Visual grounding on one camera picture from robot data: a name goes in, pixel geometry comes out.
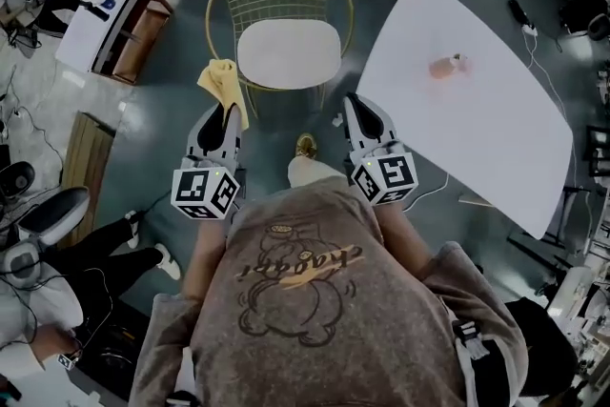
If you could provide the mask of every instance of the white seat cushion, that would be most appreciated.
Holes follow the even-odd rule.
[[[237,44],[237,65],[252,82],[273,89],[314,87],[341,66],[336,29],[309,19],[268,19],[249,26]]]

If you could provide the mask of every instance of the shoe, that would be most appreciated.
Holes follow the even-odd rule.
[[[132,238],[127,241],[127,245],[133,250],[137,248],[137,245],[140,244],[140,234],[138,232],[138,228],[140,227],[140,220],[144,213],[140,211],[129,211],[125,214],[125,218],[130,222],[130,226],[132,226]]]
[[[163,254],[163,259],[158,265],[156,265],[156,267],[163,270],[174,280],[179,280],[182,276],[182,273],[180,272],[180,265],[178,265],[175,259],[172,258],[172,255],[168,249],[161,243],[156,243],[154,248]]]
[[[315,159],[317,155],[317,144],[314,137],[308,132],[304,132],[296,140],[295,156],[305,156],[306,158]]]

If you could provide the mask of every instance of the blue object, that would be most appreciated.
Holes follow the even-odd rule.
[[[104,9],[107,10],[112,10],[112,8],[116,5],[116,1],[115,0],[105,0],[104,2],[102,2],[100,4],[100,7],[103,7]]]

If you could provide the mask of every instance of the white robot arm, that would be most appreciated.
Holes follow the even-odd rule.
[[[173,172],[172,205],[191,219],[224,219],[240,185],[234,178],[241,142],[241,112],[226,117],[218,104],[191,129],[180,170]]]
[[[343,99],[345,136],[352,146],[348,176],[372,205],[403,200],[417,187],[411,153],[397,139],[390,116],[372,101],[355,93]]]

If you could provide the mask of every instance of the wooden board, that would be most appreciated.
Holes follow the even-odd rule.
[[[60,248],[73,246],[93,231],[97,200],[113,140],[112,130],[90,115],[82,112],[76,114],[61,186],[64,190],[87,187],[91,200],[83,220],[61,240]]]

